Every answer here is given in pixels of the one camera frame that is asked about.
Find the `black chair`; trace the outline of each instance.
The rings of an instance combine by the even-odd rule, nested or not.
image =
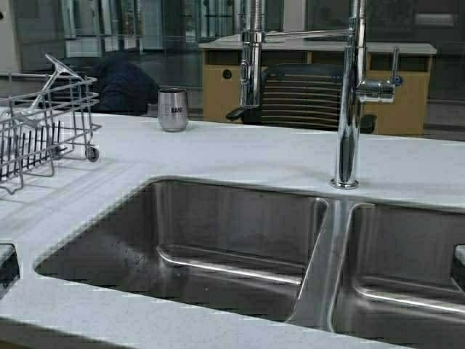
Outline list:
[[[262,102],[237,109],[227,119],[243,124],[336,131],[341,106],[342,67],[280,64],[262,73]],[[375,116],[364,116],[363,133],[373,133]]]

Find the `stainless steel tumbler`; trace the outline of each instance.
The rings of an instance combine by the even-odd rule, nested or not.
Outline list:
[[[184,131],[189,122],[185,89],[161,89],[158,92],[158,122],[167,132]]]

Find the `faucet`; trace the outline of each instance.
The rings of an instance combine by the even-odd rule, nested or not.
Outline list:
[[[344,73],[341,91],[336,168],[331,184],[340,189],[357,188],[357,162],[360,117],[363,105],[393,103],[399,49],[395,48],[390,80],[366,77],[366,3],[354,0],[347,29],[266,33],[262,25],[262,0],[247,0],[246,29],[242,32],[240,62],[240,107],[232,113],[255,109],[261,103],[262,45],[268,39],[347,38],[344,50]]]

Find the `double sink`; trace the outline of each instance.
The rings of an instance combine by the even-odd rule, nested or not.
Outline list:
[[[412,348],[465,348],[465,214],[152,183],[43,276]]]

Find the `dark jacket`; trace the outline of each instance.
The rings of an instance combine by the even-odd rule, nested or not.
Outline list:
[[[98,79],[93,91],[100,103],[97,113],[140,116],[147,113],[147,104],[158,102],[158,85],[142,69],[122,58],[106,58],[89,74]]]

